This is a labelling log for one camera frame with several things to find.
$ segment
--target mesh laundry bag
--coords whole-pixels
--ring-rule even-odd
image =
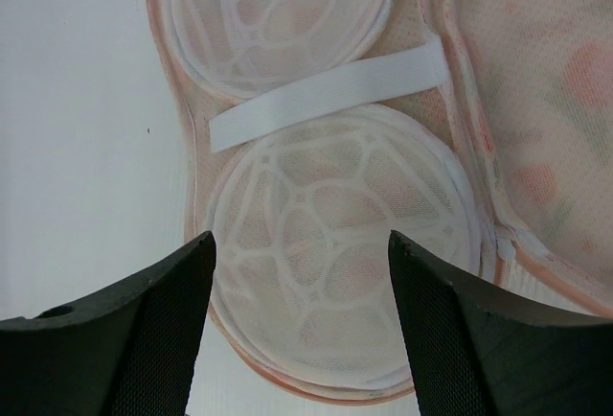
[[[613,0],[148,0],[191,158],[186,239],[259,374],[324,402],[412,390],[391,229],[612,315]]]

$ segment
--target textured black surface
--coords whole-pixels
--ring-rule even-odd
[[[496,414],[453,288],[393,235],[392,284],[423,416]]]
[[[424,415],[613,415],[613,324],[516,296],[398,233],[390,270]]]
[[[207,259],[213,265],[215,253]],[[108,400],[109,415],[185,414],[212,282],[202,265],[177,265],[147,292]]]
[[[183,416],[215,253],[206,234],[67,306],[0,322],[0,415]]]

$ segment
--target white elastic strap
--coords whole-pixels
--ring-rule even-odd
[[[271,90],[215,117],[209,123],[211,152],[342,109],[421,92],[448,79],[439,37],[415,49],[344,64]]]

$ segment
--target white mesh dome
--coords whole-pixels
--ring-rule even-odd
[[[475,217],[455,156],[392,109],[280,130],[242,150],[217,184],[207,222],[218,247],[215,313],[246,354],[294,380],[408,385],[390,231],[474,272]]]
[[[394,0],[168,0],[169,35],[194,80],[251,98],[358,58]]]

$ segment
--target white background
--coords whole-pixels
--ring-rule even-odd
[[[0,319],[35,316],[183,242],[186,165],[145,0],[0,0]],[[207,322],[188,412],[416,415],[414,396],[315,404]]]

